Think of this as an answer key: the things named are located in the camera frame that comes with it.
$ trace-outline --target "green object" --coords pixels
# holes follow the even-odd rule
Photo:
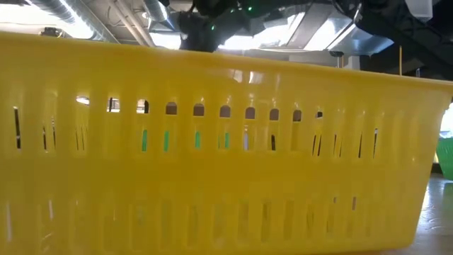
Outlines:
[[[148,136],[148,131],[143,130],[142,152],[145,152],[147,150],[147,136]]]
[[[168,131],[165,131],[164,133],[164,151],[168,151],[168,139],[170,137],[170,133]]]
[[[437,158],[444,177],[453,181],[453,138],[439,139]]]
[[[195,133],[195,148],[200,148],[200,132]]]
[[[229,133],[225,133],[225,149],[229,148]]]

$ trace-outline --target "yellow plastic basket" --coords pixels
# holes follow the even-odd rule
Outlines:
[[[0,48],[0,254],[413,240],[451,84],[28,35]]]

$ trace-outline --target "ceiling light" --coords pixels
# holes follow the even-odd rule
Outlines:
[[[304,13],[290,16],[287,25],[277,25],[267,28],[255,36],[233,35],[225,41],[223,45],[219,45],[219,49],[223,50],[250,50],[258,49],[265,46],[281,46],[287,44],[289,39],[294,34],[294,31],[299,26]],[[157,46],[166,47],[176,50],[180,47],[180,36],[177,33],[163,34],[151,33],[154,43]]]
[[[332,50],[338,43],[340,43],[343,39],[345,39],[346,36],[348,36],[357,26],[355,24],[352,24],[346,31],[341,33],[340,36],[338,36],[328,47],[327,50]]]
[[[83,97],[83,96],[77,96],[76,101],[79,103],[85,104],[87,106],[90,104],[90,99]]]
[[[304,50],[325,50],[349,23],[349,18],[328,18],[316,31]]]
[[[76,11],[65,1],[59,0],[66,10],[74,17],[74,22],[68,24],[58,17],[43,11],[33,3],[30,5],[13,5],[0,4],[0,22],[15,23],[19,25],[42,25],[52,26],[63,29],[73,38],[91,39],[94,36],[94,31],[85,23]]]

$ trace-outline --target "green bin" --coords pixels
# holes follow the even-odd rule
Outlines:
[[[453,181],[453,138],[439,139],[437,158],[444,177]]]

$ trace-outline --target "wooden floor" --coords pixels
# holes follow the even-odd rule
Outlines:
[[[433,174],[426,189],[417,235],[410,247],[395,251],[356,252],[347,255],[444,254],[453,255],[453,181],[443,179],[441,174]]]

